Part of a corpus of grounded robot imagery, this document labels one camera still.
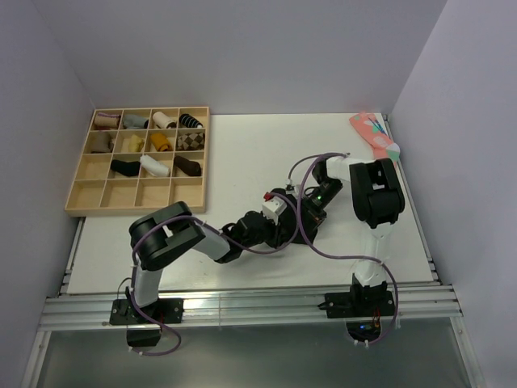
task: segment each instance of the glass panel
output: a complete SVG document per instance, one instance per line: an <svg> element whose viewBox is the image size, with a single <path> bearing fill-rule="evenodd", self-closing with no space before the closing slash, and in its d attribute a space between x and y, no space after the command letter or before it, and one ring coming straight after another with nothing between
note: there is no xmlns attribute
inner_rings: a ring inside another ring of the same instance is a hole
<svg viewBox="0 0 517 388"><path fill-rule="evenodd" d="M163 357L127 352L124 331L54 332L38 387L468 386L449 319L401 324L369 350L343 323L183 328Z"/></svg>

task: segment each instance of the rolled sock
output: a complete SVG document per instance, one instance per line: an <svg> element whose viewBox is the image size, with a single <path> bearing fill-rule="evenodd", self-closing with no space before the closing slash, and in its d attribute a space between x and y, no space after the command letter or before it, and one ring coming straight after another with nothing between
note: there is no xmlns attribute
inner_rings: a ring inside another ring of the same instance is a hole
<svg viewBox="0 0 517 388"><path fill-rule="evenodd" d="M179 135L176 145L176 150L202 150L204 149L204 133L184 133Z"/></svg>
<svg viewBox="0 0 517 388"><path fill-rule="evenodd" d="M119 128L120 115L108 115L99 112L95 115L94 124L99 127Z"/></svg>
<svg viewBox="0 0 517 388"><path fill-rule="evenodd" d="M110 168L114 172L118 172L124 176L137 176L140 172L140 162L123 162L121 160L113 159Z"/></svg>
<svg viewBox="0 0 517 388"><path fill-rule="evenodd" d="M94 138L91 143L91 152L93 154L109 154L111 152L111 136L106 132L93 134Z"/></svg>
<svg viewBox="0 0 517 388"><path fill-rule="evenodd" d="M144 139L137 135L132 135L129 139L129 152L140 152L144 146Z"/></svg>
<svg viewBox="0 0 517 388"><path fill-rule="evenodd" d="M179 122L187 128L203 128L203 125L198 120L196 120L195 117L192 117L187 113L183 113L179 117Z"/></svg>
<svg viewBox="0 0 517 388"><path fill-rule="evenodd" d="M140 163L152 176L167 177L170 175L169 167L157 160L154 160L149 155L140 156Z"/></svg>
<svg viewBox="0 0 517 388"><path fill-rule="evenodd" d="M154 148L156 148L156 151L172 151L172 145L170 145L163 133L153 133L151 135L151 142L153 143Z"/></svg>
<svg viewBox="0 0 517 388"><path fill-rule="evenodd" d="M201 176L201 165L183 156L174 156L174 165L188 176Z"/></svg>
<svg viewBox="0 0 517 388"><path fill-rule="evenodd" d="M159 128L176 128L176 121L163 112L154 113L153 120Z"/></svg>
<svg viewBox="0 0 517 388"><path fill-rule="evenodd" d="M148 123L149 119L147 117L137 115L124 115L122 119L122 124L126 129L146 129Z"/></svg>

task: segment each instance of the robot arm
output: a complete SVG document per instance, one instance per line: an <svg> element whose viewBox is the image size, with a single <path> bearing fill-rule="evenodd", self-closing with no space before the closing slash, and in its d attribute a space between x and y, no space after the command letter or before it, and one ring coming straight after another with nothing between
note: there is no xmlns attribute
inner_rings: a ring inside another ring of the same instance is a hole
<svg viewBox="0 0 517 388"><path fill-rule="evenodd" d="M387 260L393 224L405 207L393 163L333 157L326 160L326 173L351 184L355 215L364 223L363 255ZM354 276L362 286L386 282L384 269L368 260L358 263Z"/></svg>
<svg viewBox="0 0 517 388"><path fill-rule="evenodd" d="M405 206L393 163L389 159L365 162L332 157L319 162L312 173L319 186L309 195L301 197L301 221L309 241L315 239L317 228L326 219L325 207L343 188L343 182L349 182L355 215L364 223L367 235L363 238L364 255L384 260L393 223ZM292 185L271 192L282 194L294 205L300 198L296 187ZM246 213L236 223L224 226L220 234L190 219L168 224L171 236L167 236L163 228L151 234L137 250L140 265L134 291L135 302L142 311L148 316L156 316L158 286L163 268L190 249L224 264L237 259L242 253L242 247L229 244L225 237L244 247L260 243L280 247L286 243L296 229L296 214L280 198L267 193L264 199L266 201L262 212ZM132 247L155 226L178 216L191 216L190 209L183 202L172 204L134 222L129 228ZM292 242L305 244L300 232ZM345 303L347 307L339 307L343 317L371 316L371 312L379 306L385 306L389 301L393 304L391 293L387 291L385 271L372 261L359 262L349 294ZM390 311L387 308L382 314L388 315Z"/></svg>

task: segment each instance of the wire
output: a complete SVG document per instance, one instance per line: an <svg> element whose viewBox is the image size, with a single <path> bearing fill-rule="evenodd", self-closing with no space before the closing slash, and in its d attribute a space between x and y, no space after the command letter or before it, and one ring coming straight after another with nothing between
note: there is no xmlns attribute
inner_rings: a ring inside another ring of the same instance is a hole
<svg viewBox="0 0 517 388"><path fill-rule="evenodd" d="M306 160L309 160L309 159L313 159L313 158L317 158L318 156L320 155L310 155L310 156L306 156L305 158L302 158L300 159L298 162L294 163L294 165L291 167L291 170L289 170L289 173L288 173L288 178L291 179L291 175L292 175L292 172L294 171L294 169L296 167L298 167L298 165Z"/></svg>
<svg viewBox="0 0 517 388"><path fill-rule="evenodd" d="M372 342L370 342L370 344L376 344L377 342L382 340L384 337L386 337L386 335L388 333L390 333L394 329L395 322L397 321L397 316L398 316L398 287L397 287L397 282L395 281L395 277L393 276L393 274L391 273L389 268L386 267L386 264L384 264L381 260L379 260L379 259L377 259L375 257L366 256L366 255L344 255L344 256L337 256L337 255L329 255L329 254L326 254L326 253L320 251L319 249L317 249L310 242L309 238L307 237L307 234L305 233L305 229L304 229L303 223L301 222L301 199L302 199L302 194L301 193L304 191L304 186L305 186L305 183L307 182L307 178L309 177L310 172L316 166L316 163L320 162L321 160L327 159L327 158L332 158L334 156L341 156L343 158L347 158L348 154L339 154L339 153L334 153L334 152L330 152L330 153L327 153L327 154L321 154L318 157L316 157L316 159L314 159L314 161L310 165L310 167L307 170L307 172L305 172L304 178L302 179L301 185L300 185L300 194L298 195L298 201L296 203L296 219L297 219L297 224L300 227L301 237L305 240L305 243L307 244L307 246L309 246L309 248L311 248L313 251L318 253L320 256L326 257L327 259L336 259L336 260L364 259L364 260L373 261L374 263L379 264L386 271L386 273L388 274L389 278L392 281L393 291L395 293L395 314L393 314L393 317L392 317L391 321L389 322L389 325L388 325L388 328L386 329L386 331L381 332L377 339L375 339ZM300 164L300 162L302 162L303 160L306 160L306 159L301 159L299 162L297 162L294 165L294 167L297 166L298 164Z"/></svg>
<svg viewBox="0 0 517 388"><path fill-rule="evenodd" d="M287 202L287 204L289 206L291 206L292 211L296 213L295 205L286 196L283 196L282 194L279 194L277 192L272 192L271 195L272 196L278 196L280 199L282 199L285 202ZM132 261L133 261L134 266L133 266L132 274L131 274L131 289L130 289L130 292L129 292L129 295L131 297L132 305L133 305L134 309L137 311L137 313L140 316L142 316L143 318L147 319L147 321L149 321L150 323L154 323L155 325L158 325L162 330L168 331L169 333L172 333L178 339L178 342L176 343L176 345L174 347L172 347L172 348L170 348L168 350L165 350L163 352L144 352L144 351L141 351L141 350L135 349L135 348L131 349L133 352L136 352L136 353L138 353L138 354L140 354L142 356L165 356L167 354L171 354L172 352L176 351L179 348L179 346L181 345L181 342L182 342L181 335L178 333L178 331L176 331L172 327L167 326L164 323L161 323L161 322L157 321L154 318L149 317L144 311L142 311L142 309L138 306L137 299L135 297L135 284L137 283L137 267L138 267L138 264L139 264L138 258L137 258L138 250L140 249L140 247L142 246L144 241L147 238L149 238L149 236L151 234L153 234L157 230L160 230L164 226L167 226L167 225L171 224L172 222L181 221L181 220L192 220L195 223L197 223L199 225L202 225L205 228L211 230L212 232L220 234L219 230L217 230L213 226L210 226L210 225L204 223L203 221L201 221L197 217L194 217L194 216L177 216L177 217L169 218L168 220L165 220L164 222L161 222L158 225L156 225L154 228L152 228L147 233L145 233L140 238L140 240L138 240L138 242L135 244L135 246L133 247L133 249L132 249ZM233 240L233 239L231 239L231 238L229 238L227 236L222 235L221 237L225 238L229 243L232 243L232 244L236 245L237 247L241 248L244 251L248 251L248 252L259 254L259 255L270 255L271 253L276 253L278 251L281 251L287 245L289 245L292 242L292 240L294 240L296 235L298 234L298 230L299 230L299 227L298 227L298 225L296 225L296 228L294 230L294 233L292 234L292 237L284 245L282 245L281 247L276 248L276 249L274 249L272 251L256 251L256 250L250 249L248 247L244 247L242 244L236 242L235 240Z"/></svg>

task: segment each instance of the white board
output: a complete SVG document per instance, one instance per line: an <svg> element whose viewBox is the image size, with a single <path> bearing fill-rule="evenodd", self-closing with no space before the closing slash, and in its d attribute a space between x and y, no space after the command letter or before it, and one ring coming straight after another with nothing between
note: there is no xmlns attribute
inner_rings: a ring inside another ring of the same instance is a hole
<svg viewBox="0 0 517 388"><path fill-rule="evenodd" d="M260 210L263 195L284 186L297 160L324 152L371 158L370 146L351 127L350 114L214 116L208 161L208 207L200 218L217 228ZM299 183L309 162L295 171ZM354 215L349 185L327 207L315 245L335 255L361 254L361 223ZM130 275L129 226L138 217L88 217L74 261L69 293L114 293ZM264 245L257 249L267 250ZM392 233L387 262L398 282L432 281L413 212L406 209ZM189 251L165 269L161 290L219 290L342 285L351 283L354 260L317 256L291 245L275 255L243 252L217 264Z"/></svg>

